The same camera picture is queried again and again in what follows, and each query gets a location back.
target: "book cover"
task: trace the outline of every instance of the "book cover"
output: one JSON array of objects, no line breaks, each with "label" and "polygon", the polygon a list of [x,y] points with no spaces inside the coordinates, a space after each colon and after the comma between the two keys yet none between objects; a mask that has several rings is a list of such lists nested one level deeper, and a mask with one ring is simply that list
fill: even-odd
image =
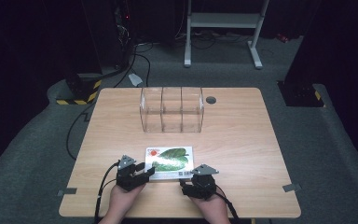
[{"label": "book cover", "polygon": [[148,147],[145,170],[156,167],[150,180],[191,178],[194,169],[193,147]]}]

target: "white metal frame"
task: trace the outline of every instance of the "white metal frame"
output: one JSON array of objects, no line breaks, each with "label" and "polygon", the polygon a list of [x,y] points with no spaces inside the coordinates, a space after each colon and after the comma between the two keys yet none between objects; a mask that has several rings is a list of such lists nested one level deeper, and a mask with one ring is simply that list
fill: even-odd
[{"label": "white metal frame", "polygon": [[266,17],[269,0],[264,0],[260,13],[239,14],[239,13],[192,13],[191,1],[188,0],[187,27],[186,27],[186,48],[185,67],[191,66],[191,28],[192,27],[225,27],[225,28],[253,28],[254,38],[248,41],[248,47],[255,62],[256,69],[262,69],[263,65],[258,56],[255,45],[260,35],[260,30]]}]

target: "yellow and black tape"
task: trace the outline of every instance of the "yellow and black tape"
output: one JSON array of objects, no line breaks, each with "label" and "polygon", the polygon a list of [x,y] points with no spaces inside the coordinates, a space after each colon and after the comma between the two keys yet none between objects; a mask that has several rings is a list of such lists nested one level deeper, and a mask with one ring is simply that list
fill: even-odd
[{"label": "yellow and black tape", "polygon": [[322,96],[319,94],[319,92],[315,91],[315,96],[318,101],[322,100]]},{"label": "yellow and black tape", "polygon": [[88,94],[88,97],[83,99],[57,99],[56,102],[58,105],[88,105],[92,104],[95,97],[97,96],[98,89],[101,86],[101,80],[95,82]]}]

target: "wire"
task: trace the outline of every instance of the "wire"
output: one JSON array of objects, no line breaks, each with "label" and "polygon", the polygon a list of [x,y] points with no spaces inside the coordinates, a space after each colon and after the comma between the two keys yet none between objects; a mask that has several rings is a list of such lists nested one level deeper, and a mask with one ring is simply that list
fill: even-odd
[{"label": "wire", "polygon": [[105,187],[104,185],[104,181],[107,178],[107,175],[109,175],[109,172],[115,167],[118,166],[120,163],[120,161],[113,163],[113,165],[111,165],[109,167],[109,169],[107,169],[106,173],[103,176],[103,181],[101,182],[101,186],[100,189],[98,190],[98,198],[97,198],[97,203],[95,205],[95,214],[94,214],[94,223],[97,224],[100,220],[99,220],[99,214],[100,214],[100,206],[101,206],[101,198],[103,197],[103,188]]},{"label": "wire", "polygon": [[108,78],[108,77],[113,77],[113,76],[119,75],[124,71],[124,69],[125,69],[125,66],[120,67],[117,71],[102,75],[100,77],[83,77],[82,80],[84,80],[84,81],[98,81],[98,80],[101,80],[101,79],[105,79],[105,78]]},{"label": "wire", "polygon": [[136,74],[136,71],[135,71],[135,69],[133,69],[133,68],[132,68],[132,69],[131,69],[131,71],[133,72],[133,74]]},{"label": "wire", "polygon": [[121,80],[113,87],[116,88],[118,85],[120,85],[120,83],[124,80],[124,78],[127,76],[127,74],[130,72],[130,70],[132,69],[133,63],[135,62],[135,55],[133,55],[132,57],[132,62],[130,64],[130,67],[127,69],[126,73],[124,74],[124,76],[121,78]]},{"label": "wire", "polygon": [[143,46],[143,45],[150,45],[151,47],[149,49],[145,49],[145,50],[142,50],[142,51],[135,51],[135,53],[144,53],[144,52],[147,52],[149,50],[151,50],[153,47],[154,47],[154,43],[151,42],[151,43],[144,43],[144,44],[138,44],[136,47],[139,47],[139,46]]},{"label": "wire", "polygon": [[115,181],[115,179],[113,179],[113,180],[110,180],[110,181],[106,182],[106,184],[105,184],[105,185],[103,185],[103,189],[104,189],[104,187],[106,187],[106,185],[108,185],[108,184],[112,183],[113,181]]},{"label": "wire", "polygon": [[231,212],[232,216],[234,216],[234,219],[236,220],[236,222],[238,224],[240,224],[240,218],[237,215],[237,211],[235,211],[234,205],[232,205],[232,202],[228,200],[228,198],[226,197],[225,192],[219,186],[217,186],[217,187],[222,191],[223,195],[219,194],[218,192],[215,192],[214,194],[216,194],[217,196],[222,198],[223,201],[226,202],[226,204],[228,205],[228,209]]},{"label": "wire", "polygon": [[177,36],[177,37],[175,38],[175,41],[178,41],[178,40],[183,39],[183,38],[185,38],[185,37],[186,37],[186,34],[181,34],[180,36]]},{"label": "wire", "polygon": [[74,161],[76,161],[76,157],[71,153],[71,151],[70,151],[70,149],[69,149],[69,137],[70,137],[70,135],[71,135],[71,131],[72,131],[72,129],[74,128],[74,126],[75,126],[77,120],[80,119],[80,117],[81,117],[82,115],[85,116],[85,117],[84,117],[84,122],[89,122],[89,121],[90,121],[89,113],[86,113],[86,111],[87,111],[88,109],[90,109],[90,108],[91,108],[92,106],[94,106],[94,105],[95,105],[95,102],[92,103],[91,105],[89,105],[86,109],[84,109],[84,110],[76,117],[76,119],[75,119],[74,122],[72,123],[72,125],[71,125],[71,127],[69,128],[69,131],[68,131],[68,133],[67,133],[67,135],[66,135],[66,151],[68,152],[69,156],[70,156],[72,159],[74,159]]},{"label": "wire", "polygon": [[147,75],[146,75],[146,87],[148,87],[149,86],[149,74],[150,74],[150,61],[144,55],[141,55],[141,54],[134,54],[134,55],[144,58],[148,63]]},{"label": "wire", "polygon": [[179,27],[178,32],[177,32],[176,35],[175,35],[175,38],[177,38],[177,36],[180,34],[180,31],[182,30],[183,22],[184,22],[184,20],[185,20],[185,14],[186,14],[186,4],[185,4],[185,0],[183,0],[182,20],[181,20],[181,22],[180,22],[180,27]]},{"label": "wire", "polygon": [[118,29],[118,40],[121,43],[121,47],[124,49],[129,43],[130,33],[127,30],[127,28],[122,25],[118,25],[117,29]]},{"label": "wire", "polygon": [[196,45],[194,45],[193,42],[191,42],[191,47],[193,47],[195,49],[209,49],[216,43],[216,39],[213,37],[213,35],[209,35],[210,38],[208,38],[208,39],[203,39],[204,37],[205,37],[204,35],[199,35],[197,39],[199,41],[211,41],[212,40],[213,42],[210,46],[208,46],[206,48],[200,48],[200,47],[197,47]]},{"label": "wire", "polygon": [[228,43],[228,44],[235,44],[235,43],[240,43],[240,42],[243,42],[243,41],[246,41],[248,40],[251,35],[237,35],[237,36],[229,36],[229,37],[233,37],[232,40],[225,40],[225,39],[221,39],[221,38],[216,38],[216,41],[218,43]]}]

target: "clear acrylic box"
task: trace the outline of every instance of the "clear acrylic box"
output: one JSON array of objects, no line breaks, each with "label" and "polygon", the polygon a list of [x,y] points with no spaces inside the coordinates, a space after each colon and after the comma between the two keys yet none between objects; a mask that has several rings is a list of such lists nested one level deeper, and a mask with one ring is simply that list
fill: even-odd
[{"label": "clear acrylic box", "polygon": [[200,133],[202,88],[142,88],[140,114],[145,133]]}]

